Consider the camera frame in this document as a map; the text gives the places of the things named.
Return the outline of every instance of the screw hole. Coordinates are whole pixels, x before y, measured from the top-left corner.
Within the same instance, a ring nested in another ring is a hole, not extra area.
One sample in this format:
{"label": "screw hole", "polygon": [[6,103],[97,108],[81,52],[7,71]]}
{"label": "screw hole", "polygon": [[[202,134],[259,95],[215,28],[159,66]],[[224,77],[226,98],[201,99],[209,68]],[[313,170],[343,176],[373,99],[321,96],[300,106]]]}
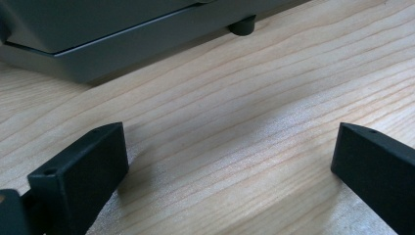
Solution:
{"label": "screw hole", "polygon": [[56,171],[57,170],[55,168],[48,168],[45,171],[43,171],[43,174],[45,174],[45,175],[53,175],[53,174],[56,173]]}

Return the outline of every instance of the gray device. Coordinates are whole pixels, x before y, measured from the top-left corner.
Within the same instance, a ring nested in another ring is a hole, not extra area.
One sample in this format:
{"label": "gray device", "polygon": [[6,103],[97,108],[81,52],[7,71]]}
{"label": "gray device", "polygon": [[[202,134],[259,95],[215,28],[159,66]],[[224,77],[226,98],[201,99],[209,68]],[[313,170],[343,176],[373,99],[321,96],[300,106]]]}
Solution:
{"label": "gray device", "polygon": [[90,82],[306,0],[0,0],[0,61]]}

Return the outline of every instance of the wood grain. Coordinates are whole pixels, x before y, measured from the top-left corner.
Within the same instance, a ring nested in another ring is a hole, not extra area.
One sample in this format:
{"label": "wood grain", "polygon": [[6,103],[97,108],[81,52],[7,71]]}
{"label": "wood grain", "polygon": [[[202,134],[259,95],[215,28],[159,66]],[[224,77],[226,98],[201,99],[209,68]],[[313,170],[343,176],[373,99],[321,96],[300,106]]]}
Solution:
{"label": "wood grain", "polygon": [[311,1],[97,87],[0,84],[1,188],[124,122],[130,171],[89,234],[393,234],[330,163],[341,121],[415,147],[415,2]]}

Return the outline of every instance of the light wood surface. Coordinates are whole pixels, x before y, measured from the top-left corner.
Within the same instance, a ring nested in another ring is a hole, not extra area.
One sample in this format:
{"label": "light wood surface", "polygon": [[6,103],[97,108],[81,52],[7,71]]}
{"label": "light wood surface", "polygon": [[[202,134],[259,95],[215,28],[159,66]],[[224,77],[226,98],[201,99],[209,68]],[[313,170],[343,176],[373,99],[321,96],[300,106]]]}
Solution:
{"label": "light wood surface", "polygon": [[311,1],[97,87],[0,64],[0,186],[123,121],[89,234],[393,234],[330,163],[341,121],[415,147],[414,91],[413,0]]}

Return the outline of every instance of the black foot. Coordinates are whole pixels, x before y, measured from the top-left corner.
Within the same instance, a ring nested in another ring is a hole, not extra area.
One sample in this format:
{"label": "black foot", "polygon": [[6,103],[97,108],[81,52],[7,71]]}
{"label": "black foot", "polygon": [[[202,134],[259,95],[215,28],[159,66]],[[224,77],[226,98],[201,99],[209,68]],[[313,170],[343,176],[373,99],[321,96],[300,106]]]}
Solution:
{"label": "black foot", "polygon": [[256,16],[251,16],[240,22],[232,23],[229,25],[229,30],[238,36],[250,35],[255,29],[255,17]]}

